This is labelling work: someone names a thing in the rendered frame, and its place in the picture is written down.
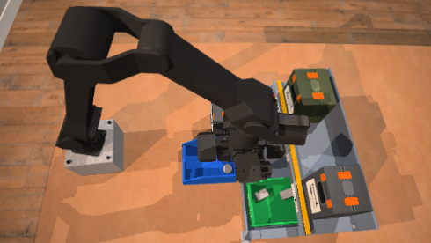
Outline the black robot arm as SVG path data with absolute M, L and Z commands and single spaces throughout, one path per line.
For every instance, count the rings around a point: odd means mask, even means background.
M 115 33 L 137 38 L 137 49 L 107 58 Z M 106 140 L 106 131 L 97 130 L 102 107 L 93 105 L 96 84 L 111 85 L 140 73 L 160 74 L 219 106 L 223 128 L 231 129 L 237 144 L 251 146 L 263 139 L 305 145 L 309 116 L 278 113 L 268 85 L 237 77 L 163 20 L 138 18 L 119 7 L 69 7 L 46 59 L 64 83 L 66 114 L 55 146 L 73 153 L 97 157 Z M 239 183 L 271 176 L 270 162 L 260 155 L 260 148 L 231 153 Z

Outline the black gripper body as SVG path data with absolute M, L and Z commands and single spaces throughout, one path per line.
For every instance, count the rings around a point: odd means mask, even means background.
M 216 152 L 218 158 L 228 158 L 229 155 L 234 151 L 252 151 L 260 148 L 261 153 L 267 148 L 267 158 L 282 158 L 285 154 L 284 144 L 270 144 L 268 141 L 262 141 L 259 139 L 257 143 L 251 146 L 243 146 L 237 144 L 231 136 L 231 129 L 229 131 L 230 136 L 225 137 L 222 141 L 216 143 L 215 132 L 200 132 L 197 135 L 197 147 L 198 147 L 198 160 L 200 162 L 213 162 L 216 161 Z M 259 147 L 258 147 L 259 143 Z

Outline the green open bin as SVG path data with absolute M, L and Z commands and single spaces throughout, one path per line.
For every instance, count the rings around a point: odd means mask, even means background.
M 269 196 L 257 201 L 254 194 L 264 188 L 267 189 Z M 282 200 L 279 194 L 287 188 L 292 188 L 290 177 L 271 178 L 245 185 L 250 227 L 298 224 L 294 196 Z

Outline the blue bin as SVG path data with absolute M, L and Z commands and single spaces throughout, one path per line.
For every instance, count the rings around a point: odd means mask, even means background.
M 231 173 L 225 173 L 223 166 L 232 166 Z M 182 144 L 182 182 L 183 185 L 214 184 L 236 182 L 235 164 L 229 162 L 200 162 L 198 160 L 197 139 Z

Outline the yellow long thin bar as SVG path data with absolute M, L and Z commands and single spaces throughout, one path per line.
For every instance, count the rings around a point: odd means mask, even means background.
M 278 92 L 279 92 L 279 96 L 280 96 L 282 112 L 287 114 L 288 112 L 287 112 L 285 99 L 284 99 L 284 95 L 283 95 L 283 90 L 282 90 L 282 86 L 281 86 L 281 80 L 277 80 L 276 83 L 277 83 Z M 302 216 L 303 216 L 303 225 L 304 225 L 305 235 L 307 235 L 307 234 L 311 234 L 310 223 L 309 223 L 308 214 L 307 214 L 307 210 L 306 210 L 306 205 L 305 205 L 305 200 L 304 200 L 304 195 L 303 195 L 303 187 L 302 187 L 302 182 L 301 182 L 298 164 L 297 164 L 297 160 L 296 160 L 296 152 L 295 152 L 294 145 L 289 145 L 289 150 L 290 150 L 294 174 L 295 174 L 295 178 L 296 178 L 296 187 L 297 187 L 299 202 L 300 202 L 300 206 L 301 206 L 301 212 L 302 212 Z

